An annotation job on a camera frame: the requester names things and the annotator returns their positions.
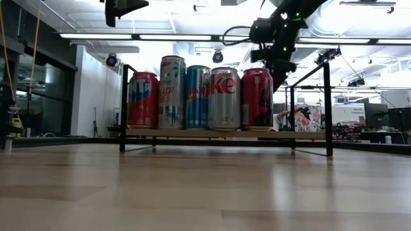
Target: wooden floor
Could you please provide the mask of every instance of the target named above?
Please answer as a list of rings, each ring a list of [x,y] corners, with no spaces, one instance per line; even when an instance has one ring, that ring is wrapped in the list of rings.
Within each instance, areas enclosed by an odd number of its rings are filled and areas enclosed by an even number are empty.
[[[0,230],[411,230],[411,158],[83,144],[0,153]]]

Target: aluminum can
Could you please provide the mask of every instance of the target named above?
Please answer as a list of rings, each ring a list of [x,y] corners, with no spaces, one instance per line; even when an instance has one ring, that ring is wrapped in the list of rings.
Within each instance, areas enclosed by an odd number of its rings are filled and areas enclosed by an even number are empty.
[[[159,128],[182,129],[186,63],[179,56],[165,56],[161,60],[160,73]]]
[[[241,78],[241,125],[246,130],[269,131],[273,127],[273,85],[267,69],[253,68]]]
[[[208,127],[234,131],[240,127],[240,77],[230,67],[213,69],[208,99]]]
[[[186,129],[206,130],[211,69],[202,65],[187,68]]]
[[[159,81],[153,73],[134,73],[128,84],[128,125],[157,127]]]

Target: security camera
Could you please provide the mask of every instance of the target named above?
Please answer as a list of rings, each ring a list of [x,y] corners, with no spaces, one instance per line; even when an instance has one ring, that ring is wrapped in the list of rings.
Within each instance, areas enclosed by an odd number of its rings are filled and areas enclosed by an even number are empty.
[[[144,0],[100,0],[105,2],[105,21],[107,26],[116,27],[116,17],[119,19],[134,10],[148,6]]]
[[[115,67],[118,65],[118,59],[117,59],[117,55],[116,54],[109,54],[109,57],[107,58],[107,60],[105,61],[105,63],[109,66],[109,67]]]
[[[221,51],[214,52],[213,62],[215,64],[219,64],[220,62],[223,62],[223,59],[224,59],[224,57],[223,57],[223,54],[221,53]]]

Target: blue soda can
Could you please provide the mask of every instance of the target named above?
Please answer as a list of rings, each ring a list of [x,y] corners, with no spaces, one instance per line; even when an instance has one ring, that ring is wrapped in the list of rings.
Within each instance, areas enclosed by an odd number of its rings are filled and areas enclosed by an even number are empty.
[[[202,65],[187,68],[186,129],[206,130],[211,69]]]

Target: wooden shelf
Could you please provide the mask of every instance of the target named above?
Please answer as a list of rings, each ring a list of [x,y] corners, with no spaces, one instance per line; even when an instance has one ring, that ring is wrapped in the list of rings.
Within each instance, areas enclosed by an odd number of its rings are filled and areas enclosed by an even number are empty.
[[[127,129],[127,135],[145,135],[150,137],[241,137],[241,138],[273,138],[273,139],[325,139],[324,132],[220,132],[209,130],[150,130]]]

